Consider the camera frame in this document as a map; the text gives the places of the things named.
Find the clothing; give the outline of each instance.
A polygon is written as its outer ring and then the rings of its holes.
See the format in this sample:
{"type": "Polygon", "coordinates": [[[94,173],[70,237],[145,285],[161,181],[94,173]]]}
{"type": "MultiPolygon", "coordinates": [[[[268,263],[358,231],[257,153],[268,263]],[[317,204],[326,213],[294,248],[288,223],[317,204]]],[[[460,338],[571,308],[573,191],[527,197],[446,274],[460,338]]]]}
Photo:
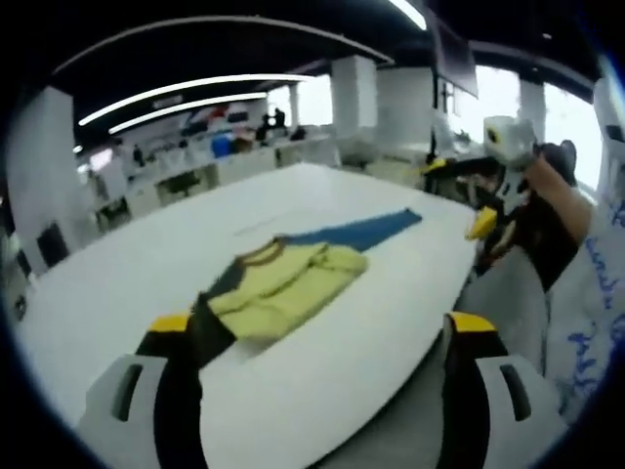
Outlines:
{"type": "Polygon", "coordinates": [[[513,243],[527,254],[545,291],[552,287],[579,249],[553,207],[535,193],[519,212],[513,243]]]}
{"type": "Polygon", "coordinates": [[[625,202],[592,216],[579,251],[549,292],[545,374],[572,422],[602,380],[614,344],[625,337],[625,202]]]}
{"type": "Polygon", "coordinates": [[[369,218],[339,227],[324,228],[317,232],[293,234],[286,236],[289,244],[313,244],[329,242],[330,244],[349,246],[358,252],[377,246],[385,239],[420,223],[421,215],[409,209],[400,212],[369,218]]]}
{"type": "Polygon", "coordinates": [[[209,300],[237,338],[279,339],[318,313],[367,267],[364,256],[327,243],[289,246],[280,240],[239,262],[234,291],[209,300]]]}
{"type": "Polygon", "coordinates": [[[261,270],[249,265],[250,259],[258,260],[257,257],[237,258],[208,291],[200,293],[193,306],[188,328],[200,366],[217,357],[237,337],[277,338],[309,319],[366,268],[366,259],[358,251],[369,249],[421,220],[420,215],[402,210],[316,232],[279,236],[253,253],[267,256],[271,253],[267,249],[281,246],[280,255],[272,259],[275,264],[261,270]],[[306,269],[302,269],[302,264],[297,263],[307,258],[306,269]],[[297,280],[295,289],[285,284],[288,279],[297,280]],[[263,291],[271,291],[271,295],[259,296],[263,291]],[[289,303],[275,306],[272,302],[277,300],[289,303]],[[259,314],[257,319],[249,319],[252,310],[259,314]],[[268,318],[276,318],[275,325],[262,322],[268,318]]]}

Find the blue cloth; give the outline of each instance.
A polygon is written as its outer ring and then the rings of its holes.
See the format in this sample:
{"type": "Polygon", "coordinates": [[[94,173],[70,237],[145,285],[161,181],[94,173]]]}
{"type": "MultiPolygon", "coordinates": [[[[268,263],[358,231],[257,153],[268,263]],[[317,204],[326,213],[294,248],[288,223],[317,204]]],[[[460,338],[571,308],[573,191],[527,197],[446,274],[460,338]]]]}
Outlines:
{"type": "Polygon", "coordinates": [[[421,215],[409,209],[400,212],[348,223],[339,227],[324,228],[317,232],[292,234],[284,237],[287,244],[330,244],[349,246],[358,252],[377,246],[382,241],[421,222],[421,215]]]}
{"type": "Polygon", "coordinates": [[[211,142],[211,151],[216,158],[223,158],[230,154],[230,139],[227,135],[217,135],[211,142]]]}

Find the window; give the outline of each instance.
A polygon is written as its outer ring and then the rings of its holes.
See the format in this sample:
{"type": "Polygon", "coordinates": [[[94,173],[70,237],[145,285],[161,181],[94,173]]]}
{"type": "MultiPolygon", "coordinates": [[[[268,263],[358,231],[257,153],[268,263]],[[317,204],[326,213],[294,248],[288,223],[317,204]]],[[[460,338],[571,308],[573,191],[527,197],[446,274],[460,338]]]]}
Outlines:
{"type": "Polygon", "coordinates": [[[87,177],[87,172],[89,171],[89,164],[81,164],[77,168],[78,171],[78,179],[80,180],[80,184],[87,184],[89,178],[87,177]]]}
{"type": "Polygon", "coordinates": [[[512,115],[521,107],[521,81],[513,71],[478,66],[479,106],[484,117],[512,115]]]}
{"type": "Polygon", "coordinates": [[[332,123],[332,85],[330,75],[321,75],[297,85],[298,118],[300,125],[332,123]]]}
{"type": "Polygon", "coordinates": [[[89,158],[89,164],[94,171],[100,171],[107,166],[113,158],[112,149],[104,149],[89,158]]]}
{"type": "Polygon", "coordinates": [[[269,91],[267,94],[267,106],[270,115],[274,115],[275,109],[279,107],[285,114],[285,125],[287,127],[291,126],[291,91],[288,86],[281,86],[280,88],[269,91]]]}
{"type": "Polygon", "coordinates": [[[483,140],[483,120],[490,115],[516,117],[521,107],[521,81],[509,70],[478,66],[479,99],[455,88],[448,99],[448,113],[454,131],[465,131],[475,142],[483,140]]]}
{"type": "Polygon", "coordinates": [[[593,105],[554,85],[545,84],[545,106],[545,140],[554,144],[571,140],[577,149],[575,178],[596,191],[603,144],[593,105]]]}

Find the blue sleeve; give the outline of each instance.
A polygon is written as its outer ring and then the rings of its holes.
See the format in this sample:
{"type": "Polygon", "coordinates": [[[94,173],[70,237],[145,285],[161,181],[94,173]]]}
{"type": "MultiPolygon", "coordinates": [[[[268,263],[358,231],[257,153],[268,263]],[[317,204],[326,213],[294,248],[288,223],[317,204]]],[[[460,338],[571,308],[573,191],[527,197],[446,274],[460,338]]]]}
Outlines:
{"type": "Polygon", "coordinates": [[[285,237],[285,240],[289,244],[328,242],[330,244],[349,246],[356,251],[363,252],[401,233],[412,225],[416,225],[421,220],[422,217],[420,215],[406,208],[400,212],[360,220],[338,227],[324,228],[317,232],[288,235],[285,237]]]}

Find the white pillar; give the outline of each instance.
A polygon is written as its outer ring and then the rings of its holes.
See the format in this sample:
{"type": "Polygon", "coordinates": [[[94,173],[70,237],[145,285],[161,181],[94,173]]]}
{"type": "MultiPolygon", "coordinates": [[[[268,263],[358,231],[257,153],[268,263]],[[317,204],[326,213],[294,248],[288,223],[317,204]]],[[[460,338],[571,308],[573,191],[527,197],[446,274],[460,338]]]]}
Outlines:
{"type": "Polygon", "coordinates": [[[364,57],[332,63],[332,102],[337,137],[352,137],[378,125],[376,65],[364,57]]]}
{"type": "Polygon", "coordinates": [[[434,80],[425,67],[378,72],[378,141],[384,146],[428,144],[432,134],[434,80]]]}
{"type": "Polygon", "coordinates": [[[297,99],[297,85],[289,85],[289,103],[291,105],[291,129],[300,125],[300,102],[297,99]]]}
{"type": "Polygon", "coordinates": [[[521,107],[519,116],[529,119],[536,132],[538,142],[545,142],[545,87],[542,84],[521,80],[521,107]]]}
{"type": "Polygon", "coordinates": [[[33,272],[47,267],[37,237],[57,223],[70,253],[97,235],[73,153],[73,103],[48,87],[12,122],[7,147],[7,180],[16,230],[33,272]]]}

